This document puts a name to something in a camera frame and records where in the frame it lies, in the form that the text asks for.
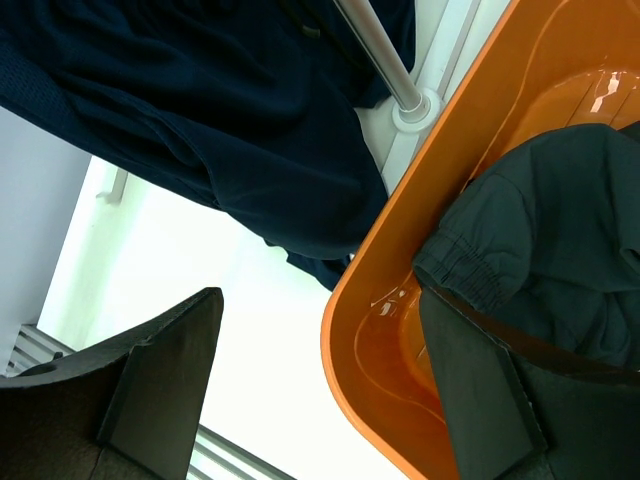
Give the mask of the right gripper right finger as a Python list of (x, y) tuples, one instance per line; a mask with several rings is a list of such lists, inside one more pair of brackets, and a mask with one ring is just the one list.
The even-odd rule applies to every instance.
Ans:
[(463, 479), (636, 479), (639, 375), (424, 288), (422, 330)]

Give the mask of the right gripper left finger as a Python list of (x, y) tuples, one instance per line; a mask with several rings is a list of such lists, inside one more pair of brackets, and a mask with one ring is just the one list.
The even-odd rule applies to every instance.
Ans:
[(4, 479), (183, 479), (214, 361), (223, 295), (1, 381)]

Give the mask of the dark green shorts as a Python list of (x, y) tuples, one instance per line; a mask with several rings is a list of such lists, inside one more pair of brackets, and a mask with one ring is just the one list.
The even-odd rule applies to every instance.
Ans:
[(639, 127), (538, 135), (473, 180), (413, 269), (560, 349), (639, 367)]

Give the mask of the navy blue shorts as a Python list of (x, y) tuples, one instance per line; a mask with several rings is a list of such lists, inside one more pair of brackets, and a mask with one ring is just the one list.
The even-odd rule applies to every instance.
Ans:
[(388, 89), (331, 1), (5, 1), (1, 104), (336, 287), (388, 194)]

